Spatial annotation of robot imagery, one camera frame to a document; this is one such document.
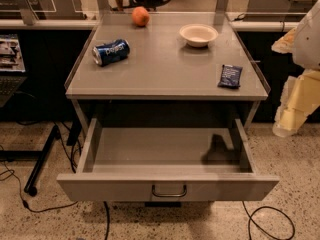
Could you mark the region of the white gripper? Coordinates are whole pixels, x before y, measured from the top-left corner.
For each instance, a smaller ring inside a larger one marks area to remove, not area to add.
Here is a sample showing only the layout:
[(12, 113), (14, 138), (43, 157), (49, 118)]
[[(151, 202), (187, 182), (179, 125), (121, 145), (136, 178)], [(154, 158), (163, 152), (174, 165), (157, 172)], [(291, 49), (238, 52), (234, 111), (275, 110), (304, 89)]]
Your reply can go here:
[(272, 128), (279, 137), (288, 137), (320, 106), (320, 0), (284, 36), (274, 42), (271, 50), (292, 53), (295, 64), (306, 69), (298, 77), (289, 76), (280, 97), (280, 106)]

